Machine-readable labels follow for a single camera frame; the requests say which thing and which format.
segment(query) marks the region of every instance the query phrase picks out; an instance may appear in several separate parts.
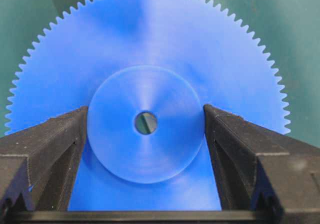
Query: blue gear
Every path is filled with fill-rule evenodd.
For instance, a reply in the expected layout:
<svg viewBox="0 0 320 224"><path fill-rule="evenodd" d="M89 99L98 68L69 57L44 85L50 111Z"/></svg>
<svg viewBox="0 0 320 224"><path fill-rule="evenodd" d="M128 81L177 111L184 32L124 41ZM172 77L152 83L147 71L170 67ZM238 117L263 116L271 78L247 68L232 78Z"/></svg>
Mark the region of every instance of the blue gear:
<svg viewBox="0 0 320 224"><path fill-rule="evenodd" d="M69 210L219 210L202 106L288 123L274 62L234 19L205 0L78 3L20 66L8 133L89 105ZM150 135L134 129L142 111Z"/></svg>

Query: plastic gear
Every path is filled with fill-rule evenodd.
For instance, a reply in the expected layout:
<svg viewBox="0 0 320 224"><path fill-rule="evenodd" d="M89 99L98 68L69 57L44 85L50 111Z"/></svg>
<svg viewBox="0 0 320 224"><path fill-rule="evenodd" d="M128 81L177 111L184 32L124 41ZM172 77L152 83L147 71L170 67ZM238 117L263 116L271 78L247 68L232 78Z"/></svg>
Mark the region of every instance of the plastic gear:
<svg viewBox="0 0 320 224"><path fill-rule="evenodd" d="M205 0L86 0L33 43L8 98L8 133L89 105L70 210L220 209L203 135L206 103L288 131L274 62L248 26L220 8ZM159 121L151 135L132 123L142 111Z"/></svg>

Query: clamp jaw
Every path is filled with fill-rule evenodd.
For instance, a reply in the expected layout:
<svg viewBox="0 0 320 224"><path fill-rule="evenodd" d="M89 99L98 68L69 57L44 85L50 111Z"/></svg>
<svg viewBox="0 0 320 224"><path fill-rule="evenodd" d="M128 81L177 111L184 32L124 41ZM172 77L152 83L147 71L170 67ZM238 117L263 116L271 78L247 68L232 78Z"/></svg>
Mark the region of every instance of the clamp jaw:
<svg viewBox="0 0 320 224"><path fill-rule="evenodd" d="M205 136L222 212L66 212L87 112L0 139L0 222L320 223L320 149L211 105Z"/></svg>

